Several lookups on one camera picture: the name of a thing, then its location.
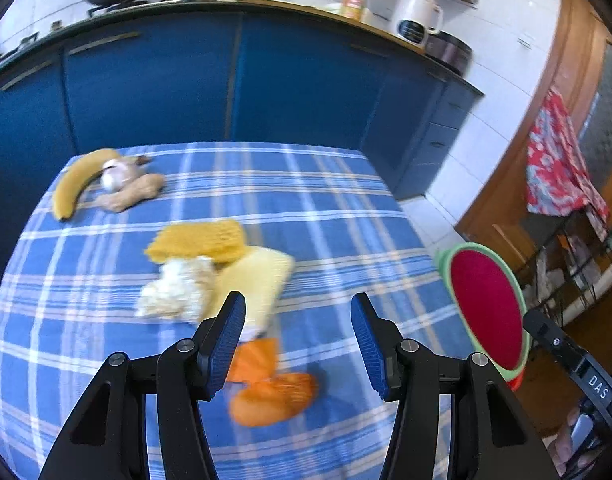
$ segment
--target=screw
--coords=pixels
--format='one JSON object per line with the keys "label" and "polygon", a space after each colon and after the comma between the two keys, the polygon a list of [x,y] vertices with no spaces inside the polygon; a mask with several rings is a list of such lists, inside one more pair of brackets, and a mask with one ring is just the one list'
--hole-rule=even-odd
{"label": "screw", "polygon": [[488,356],[486,354],[482,354],[481,352],[476,352],[472,354],[472,362],[477,366],[486,366],[489,362]]}
{"label": "screw", "polygon": [[182,339],[177,343],[177,350],[180,352],[190,352],[195,348],[195,341],[192,339]]}
{"label": "screw", "polygon": [[404,339],[399,343],[399,346],[404,352],[417,352],[419,350],[419,343],[414,339]]}
{"label": "screw", "polygon": [[126,357],[121,352],[116,352],[108,358],[108,364],[111,366],[119,366],[124,361],[126,361]]}

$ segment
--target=cabinet handle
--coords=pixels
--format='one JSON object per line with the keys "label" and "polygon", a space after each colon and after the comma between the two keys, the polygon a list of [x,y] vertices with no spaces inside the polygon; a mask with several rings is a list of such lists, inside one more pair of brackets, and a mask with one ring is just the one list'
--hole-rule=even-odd
{"label": "cabinet handle", "polygon": [[97,46],[105,45],[106,43],[113,43],[113,41],[119,40],[128,40],[129,38],[137,38],[140,36],[140,32],[125,32],[123,34],[117,34],[116,36],[109,36],[107,38],[102,38],[101,40],[91,41],[90,43],[84,43],[83,45],[76,46],[75,48],[68,51],[68,55],[72,56],[73,54],[79,54],[80,52],[84,52],[85,50],[90,50],[91,48],[95,48]]}
{"label": "cabinet handle", "polygon": [[26,79],[28,76],[33,75],[34,73],[39,72],[39,70],[45,69],[47,66],[51,66],[51,64],[52,64],[52,61],[44,61],[43,63],[39,63],[39,65],[37,65],[37,66],[33,66],[29,70],[26,70],[25,72],[22,72],[17,77],[14,77],[9,82],[7,82],[4,86],[1,87],[1,91],[5,92],[11,86],[16,85],[17,83],[19,83],[23,79]]}
{"label": "cabinet handle", "polygon": [[430,77],[434,77],[435,79],[438,79],[438,80],[439,80],[439,81],[441,81],[442,83],[445,83],[445,82],[446,82],[446,78],[441,77],[440,75],[437,75],[437,74],[436,74],[436,73],[434,73],[434,72],[428,72],[428,75],[429,75]]}
{"label": "cabinet handle", "polygon": [[368,48],[366,46],[358,45],[356,43],[351,43],[350,48],[353,48],[355,50],[361,50],[362,52],[367,52],[368,54],[372,54],[373,56],[379,56],[388,59],[388,54],[382,54],[381,52],[372,50],[371,48]]}

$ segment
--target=table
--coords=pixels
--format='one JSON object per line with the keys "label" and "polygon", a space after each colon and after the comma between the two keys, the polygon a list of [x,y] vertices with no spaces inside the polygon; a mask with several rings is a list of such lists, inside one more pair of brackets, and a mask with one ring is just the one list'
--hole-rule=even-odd
{"label": "table", "polygon": [[[36,479],[70,410],[112,352],[156,354],[196,326],[133,316],[157,277],[143,250],[171,222],[236,218],[250,245],[291,254],[295,269],[270,336],[280,371],[314,374],[321,394],[301,415],[242,428],[226,384],[200,405],[221,480],[379,476],[396,403],[371,389],[350,320],[355,292],[434,352],[463,358],[472,345],[436,268],[359,152],[287,144],[217,142],[141,146],[164,173],[155,200],[121,214],[93,207],[89,186],[71,221],[51,214],[55,183],[30,217],[0,288],[0,453]],[[147,399],[150,475],[164,478],[155,399]],[[449,410],[442,403],[436,473],[447,468]]]}

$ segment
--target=blue gripper pad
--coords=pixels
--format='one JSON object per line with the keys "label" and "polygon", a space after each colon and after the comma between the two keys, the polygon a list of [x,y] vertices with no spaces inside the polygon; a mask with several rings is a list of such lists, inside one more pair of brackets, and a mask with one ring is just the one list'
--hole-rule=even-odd
{"label": "blue gripper pad", "polygon": [[401,386],[395,348],[403,339],[397,326],[377,316],[363,292],[353,296],[350,316],[372,388],[382,399],[395,400],[393,388],[398,393]]}
{"label": "blue gripper pad", "polygon": [[199,347],[199,369],[207,375],[205,390],[211,399],[226,382],[245,320],[246,300],[241,293],[231,292]]}

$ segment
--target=wooden door frame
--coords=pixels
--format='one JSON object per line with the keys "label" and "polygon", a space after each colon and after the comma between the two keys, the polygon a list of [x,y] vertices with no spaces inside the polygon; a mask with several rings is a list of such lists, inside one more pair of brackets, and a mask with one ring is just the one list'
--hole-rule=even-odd
{"label": "wooden door frame", "polygon": [[527,215],[528,140],[546,94],[553,85],[560,89],[572,126],[579,133],[596,94],[611,38],[588,0],[561,0],[553,44],[532,101],[496,170],[455,226],[460,234],[477,241],[495,225],[521,229],[519,221]]}

